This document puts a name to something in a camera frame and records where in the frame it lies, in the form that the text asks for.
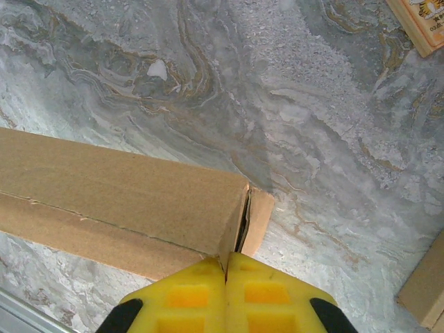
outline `stone countertop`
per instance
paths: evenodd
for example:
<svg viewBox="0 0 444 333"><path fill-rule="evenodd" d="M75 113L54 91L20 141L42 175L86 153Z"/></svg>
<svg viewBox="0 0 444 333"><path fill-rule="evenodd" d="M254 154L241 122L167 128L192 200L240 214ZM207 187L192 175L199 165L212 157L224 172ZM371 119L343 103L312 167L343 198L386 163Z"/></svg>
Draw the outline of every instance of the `stone countertop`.
<svg viewBox="0 0 444 333"><path fill-rule="evenodd" d="M277 199L256 258L359 332L444 226L444 50L383 0L0 0L0 126L244 174ZM0 234L0 285L93 332L146 279Z"/></svg>

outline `metal strip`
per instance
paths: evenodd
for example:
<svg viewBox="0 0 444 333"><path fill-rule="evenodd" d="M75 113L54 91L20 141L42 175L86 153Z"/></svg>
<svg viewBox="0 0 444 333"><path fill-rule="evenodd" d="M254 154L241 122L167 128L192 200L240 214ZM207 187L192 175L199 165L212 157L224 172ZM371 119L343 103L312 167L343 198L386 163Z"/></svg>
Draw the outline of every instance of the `metal strip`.
<svg viewBox="0 0 444 333"><path fill-rule="evenodd" d="M0 333L74 333L73 330L0 288Z"/></svg>

